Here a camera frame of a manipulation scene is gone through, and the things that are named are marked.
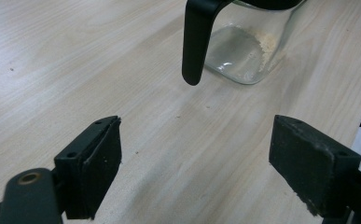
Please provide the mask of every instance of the table surface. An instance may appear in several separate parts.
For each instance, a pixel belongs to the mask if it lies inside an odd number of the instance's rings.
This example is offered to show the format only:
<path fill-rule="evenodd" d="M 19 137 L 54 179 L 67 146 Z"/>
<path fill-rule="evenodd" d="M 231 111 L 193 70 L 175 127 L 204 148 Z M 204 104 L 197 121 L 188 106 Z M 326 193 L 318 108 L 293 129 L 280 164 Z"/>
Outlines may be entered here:
<path fill-rule="evenodd" d="M 52 169 L 88 125 L 118 115 L 122 164 L 94 223 L 321 221 L 269 165 L 273 117 L 352 144 L 361 1 L 308 1 L 283 59 L 251 86 L 207 70 L 198 86 L 182 79 L 185 5 L 0 0 L 0 201 L 13 175 Z"/>

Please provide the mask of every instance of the wood grain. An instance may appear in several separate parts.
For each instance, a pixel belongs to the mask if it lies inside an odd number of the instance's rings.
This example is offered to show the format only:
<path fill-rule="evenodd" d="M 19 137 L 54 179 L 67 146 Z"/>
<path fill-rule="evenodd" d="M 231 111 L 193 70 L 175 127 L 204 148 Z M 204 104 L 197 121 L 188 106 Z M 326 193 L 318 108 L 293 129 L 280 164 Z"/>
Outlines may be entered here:
<path fill-rule="evenodd" d="M 273 116 L 351 145 L 361 1 L 308 1 L 256 85 L 204 70 L 196 87 L 181 77 L 185 4 L 0 0 L 0 200 L 13 175 L 53 168 L 119 115 L 122 165 L 94 223 L 320 223 L 268 163 Z"/>

